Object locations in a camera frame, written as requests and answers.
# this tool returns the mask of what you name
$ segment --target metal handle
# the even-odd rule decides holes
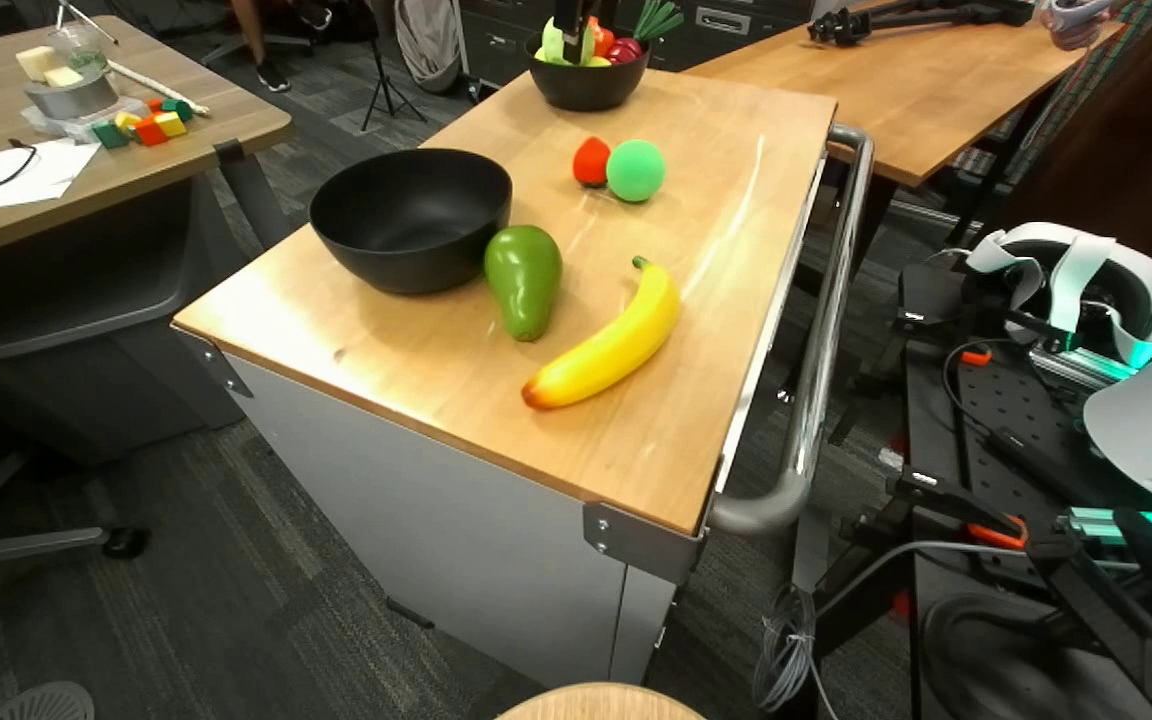
[[[816,302],[816,325],[811,325],[807,357],[804,357],[802,385],[795,385],[791,439],[790,439],[778,490],[766,495],[716,495],[710,513],[712,527],[725,527],[737,537],[783,533],[807,505],[811,482],[816,482],[821,424],[828,408],[828,385],[836,368],[841,325],[844,325],[849,279],[852,279],[855,227],[861,227],[861,209],[866,209],[869,173],[872,173],[872,142],[866,133],[832,128],[828,142],[855,147],[849,189],[844,189],[844,222],[836,225],[836,237],[832,237],[828,275]]]

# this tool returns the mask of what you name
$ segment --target floor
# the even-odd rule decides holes
[[[173,45],[191,56],[212,47],[201,35]],[[393,47],[384,62],[424,119],[407,105],[379,105],[366,128],[376,62],[359,41],[287,56],[292,87],[267,100],[287,109],[298,128],[259,164],[292,222],[303,222],[336,170],[411,147],[469,109],[469,98],[411,87]],[[259,91],[239,56],[215,69]],[[807,266],[821,266],[828,227],[825,199]],[[852,285],[811,525],[836,525],[886,494],[880,450],[901,435],[901,399],[852,394],[852,377],[886,353],[897,268],[935,247],[939,234],[897,214]],[[779,470],[790,408],[773,397],[807,320],[811,302],[791,297],[737,456],[737,490],[757,490]],[[389,613],[368,568],[250,424],[179,435],[111,470],[44,465],[0,495],[0,533],[92,520],[143,525],[153,543],[135,560],[0,568],[0,703],[50,680],[77,680],[108,720],[424,720],[495,718],[542,694]],[[783,543],[710,537],[645,683],[716,720],[762,718],[754,670],[762,620],[783,589],[783,558]],[[849,720],[914,718],[906,670],[906,626],[880,620],[825,666],[828,698]]]

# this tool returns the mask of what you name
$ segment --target wooden table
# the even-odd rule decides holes
[[[77,177],[77,185],[59,199],[0,209],[0,247],[35,237],[44,227],[55,227],[63,222],[111,209],[129,195],[143,195],[153,189],[201,177],[205,170],[215,164],[215,147],[223,146],[263,147],[280,142],[280,133],[292,124],[287,112],[191,63],[187,56],[143,35],[129,22],[97,18],[97,24],[117,41],[111,62],[210,105],[212,118],[198,119],[187,136],[161,147],[97,151],[97,160]],[[23,98],[23,73],[15,69],[15,54],[50,41],[54,29],[0,35],[0,147],[7,147],[7,142],[35,142],[35,133],[19,118],[27,109],[27,98]],[[129,82],[117,82],[117,87],[121,98],[158,98]]]
[[[807,29],[791,29],[689,73],[836,98],[841,124],[869,133],[876,147],[876,185],[861,227],[861,243],[869,243],[897,189],[925,189],[1005,118],[1051,91],[1085,56],[1058,47],[1036,22],[1025,29],[876,32],[861,47],[816,45]]]
[[[436,133],[511,173],[511,225],[563,247],[542,345],[476,279],[379,297],[301,227],[176,317],[411,617],[546,680],[639,680],[691,568],[802,258],[836,105],[648,73],[617,112],[556,112],[527,78]],[[583,136],[668,155],[651,203],[570,177]],[[633,297],[633,258],[686,290],[663,353],[617,394],[532,413],[522,385]]]

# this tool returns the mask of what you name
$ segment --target banana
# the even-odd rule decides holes
[[[662,345],[668,340],[674,325],[686,311],[678,279],[636,258],[633,268],[639,273],[639,290],[624,304],[617,320],[599,333],[570,347],[563,357],[547,361],[527,385],[525,404],[532,408],[570,408],[603,389],[619,385],[636,368],[645,368]]]

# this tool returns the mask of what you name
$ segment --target avocado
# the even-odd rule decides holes
[[[542,340],[563,285],[563,252],[538,225],[506,225],[486,252],[488,290],[511,340]]]

